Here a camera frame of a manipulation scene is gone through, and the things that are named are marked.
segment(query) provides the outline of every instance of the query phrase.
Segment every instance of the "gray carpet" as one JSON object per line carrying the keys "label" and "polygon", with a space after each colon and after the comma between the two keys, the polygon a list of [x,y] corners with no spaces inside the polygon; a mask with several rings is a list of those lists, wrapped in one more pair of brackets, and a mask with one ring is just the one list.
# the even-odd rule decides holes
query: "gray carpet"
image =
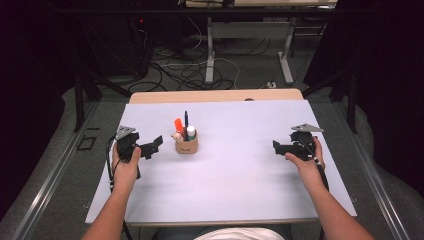
{"label": "gray carpet", "polygon": [[[236,86],[238,89],[261,88],[269,81],[275,81],[278,88],[291,87],[284,83],[276,57],[276,52],[280,49],[281,42],[271,41],[267,51],[261,55],[231,56],[228,54],[230,51],[232,53],[246,53],[252,50],[260,41],[255,39],[251,41],[231,40],[225,42],[225,45],[216,45],[217,48],[225,46],[227,49],[227,55],[221,54],[216,57],[225,57],[231,61],[222,60],[217,62],[217,68],[223,78],[234,80],[237,77]],[[296,42],[295,56],[294,58],[289,58],[293,78],[297,79],[293,87],[305,88],[302,84],[302,79],[318,42],[319,39],[315,38],[299,39]],[[260,47],[257,52],[266,49],[266,45],[261,45]],[[177,63],[178,61],[161,60],[157,62],[166,65]],[[142,81],[158,82],[159,78],[159,72],[150,69],[148,76]],[[168,90],[176,90],[179,85],[174,80],[166,77],[164,77],[163,84]],[[145,91],[151,87],[151,84],[140,84],[132,90]],[[84,224],[88,211],[84,206],[94,196],[105,162],[106,141],[116,130],[125,101],[128,100],[123,99],[119,94],[108,88],[101,87],[101,89],[104,98],[102,102],[92,105],[96,111],[92,118],[88,119],[88,124],[82,129],[83,132],[81,133],[82,138],[95,137],[94,145],[91,150],[77,150],[78,146],[76,146],[75,150],[72,151],[71,160],[65,166],[66,171],[60,181],[58,181],[57,188],[51,199],[49,199],[43,214],[39,219],[36,219],[35,228],[30,234],[30,239],[79,239],[88,227]],[[354,206],[358,212],[358,221],[369,229],[377,239],[393,239],[379,204],[364,177],[358,162],[358,153],[352,147],[351,140],[348,138],[346,130],[342,127],[343,120],[335,113],[334,104],[328,101],[328,91],[329,89],[323,89],[310,96],[309,100],[320,126],[325,129],[324,136],[348,192],[355,199]],[[15,234],[37,193],[42,188],[44,180],[48,177],[55,163],[62,157],[63,149],[66,148],[73,136],[75,108],[72,90],[63,97],[67,104],[60,126],[27,185],[0,223],[1,239],[11,239]],[[372,132],[366,123],[366,116],[360,112],[360,109],[358,112],[357,127],[359,136],[369,154],[372,155]],[[89,145],[89,141],[84,141],[79,148],[88,147]],[[411,239],[424,239],[424,232],[420,227],[424,225],[422,218],[424,216],[424,201],[422,198],[413,189],[390,174],[385,173],[381,169],[379,172],[387,191],[390,193],[394,207],[398,210],[399,217],[410,233]],[[155,228],[131,228],[132,236],[135,239],[150,239],[154,231]],[[318,233],[318,223],[293,225],[293,235],[296,240],[317,239]]]}

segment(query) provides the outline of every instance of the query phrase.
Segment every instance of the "dark wall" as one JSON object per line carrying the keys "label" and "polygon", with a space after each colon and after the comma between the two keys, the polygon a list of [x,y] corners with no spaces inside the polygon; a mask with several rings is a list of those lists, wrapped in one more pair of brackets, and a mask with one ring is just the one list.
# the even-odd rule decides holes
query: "dark wall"
{"label": "dark wall", "polygon": [[72,87],[69,71],[48,34],[48,22],[30,1],[1,3],[0,217],[40,160]]}
{"label": "dark wall", "polygon": [[[342,9],[369,5],[339,3]],[[333,18],[304,82],[314,86],[341,69],[359,46],[358,105],[373,130],[374,159],[424,196],[424,3],[382,1],[381,6],[371,18]]]}

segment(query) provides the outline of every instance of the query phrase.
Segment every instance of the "person's left hand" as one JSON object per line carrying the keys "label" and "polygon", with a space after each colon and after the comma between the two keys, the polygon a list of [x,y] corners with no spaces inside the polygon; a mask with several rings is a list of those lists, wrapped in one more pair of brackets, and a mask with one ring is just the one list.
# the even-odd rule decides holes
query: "person's left hand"
{"label": "person's left hand", "polygon": [[114,187],[113,192],[118,191],[124,194],[130,194],[135,180],[137,178],[137,166],[138,161],[140,160],[141,149],[139,147],[135,147],[131,160],[129,163],[123,163],[119,159],[118,155],[118,145],[115,143],[113,145],[113,153],[112,153],[112,172]]}

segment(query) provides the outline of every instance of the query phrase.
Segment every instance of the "forearm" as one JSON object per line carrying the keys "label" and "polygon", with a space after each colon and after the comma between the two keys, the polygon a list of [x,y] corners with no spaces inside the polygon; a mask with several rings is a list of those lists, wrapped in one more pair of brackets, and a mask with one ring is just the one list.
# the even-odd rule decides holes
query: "forearm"
{"label": "forearm", "polygon": [[112,192],[83,239],[120,239],[129,193]]}
{"label": "forearm", "polygon": [[324,187],[308,192],[327,239],[374,239]]}

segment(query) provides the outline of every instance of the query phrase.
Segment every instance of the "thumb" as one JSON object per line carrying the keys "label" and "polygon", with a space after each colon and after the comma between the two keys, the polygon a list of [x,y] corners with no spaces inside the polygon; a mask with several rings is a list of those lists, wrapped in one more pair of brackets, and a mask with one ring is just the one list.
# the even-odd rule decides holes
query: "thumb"
{"label": "thumb", "polygon": [[135,147],[133,154],[131,156],[131,164],[137,165],[138,161],[140,160],[140,156],[141,156],[141,149],[139,147]]}
{"label": "thumb", "polygon": [[286,152],[286,154],[284,154],[284,156],[286,157],[287,160],[294,163],[294,165],[296,165],[296,167],[299,167],[299,165],[303,162],[302,160],[300,160],[300,158],[298,158],[293,153]]}

